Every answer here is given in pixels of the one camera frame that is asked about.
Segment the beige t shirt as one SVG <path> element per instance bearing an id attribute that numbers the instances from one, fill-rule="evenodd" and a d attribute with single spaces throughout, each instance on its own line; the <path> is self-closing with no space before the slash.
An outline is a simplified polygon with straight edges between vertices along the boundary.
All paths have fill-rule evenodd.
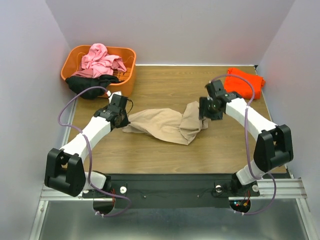
<path id="1" fill-rule="evenodd" d="M 184 113 L 170 108 L 154 108 L 131 114 L 124 133 L 147 134 L 158 140 L 188 146 L 197 134 L 209 127 L 207 118 L 199 119 L 199 103 L 188 103 Z"/>

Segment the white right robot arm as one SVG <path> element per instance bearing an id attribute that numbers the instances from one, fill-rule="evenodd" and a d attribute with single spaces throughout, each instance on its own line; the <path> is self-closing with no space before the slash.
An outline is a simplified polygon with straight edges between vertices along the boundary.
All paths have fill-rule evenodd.
<path id="1" fill-rule="evenodd" d="M 199 98 L 199 119 L 220 119 L 226 114 L 244 127 L 248 163 L 231 177 L 230 189 L 242 195 L 249 185 L 294 158 L 292 133 L 286 125 L 277 125 L 260 115 L 235 93 L 216 98 Z"/>

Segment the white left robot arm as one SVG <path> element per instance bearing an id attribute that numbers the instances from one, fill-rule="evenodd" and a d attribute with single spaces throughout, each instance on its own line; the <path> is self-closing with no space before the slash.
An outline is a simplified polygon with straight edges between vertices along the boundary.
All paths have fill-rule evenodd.
<path id="1" fill-rule="evenodd" d="M 44 184 L 72 197 L 82 191 L 94 190 L 100 197 L 111 193 L 108 177 L 94 172 L 92 167 L 85 171 L 84 162 L 89 157 L 93 163 L 92 149 L 113 129 L 129 124 L 126 111 L 119 113 L 98 110 L 87 126 L 79 131 L 69 143 L 61 148 L 52 148 L 47 154 Z"/>

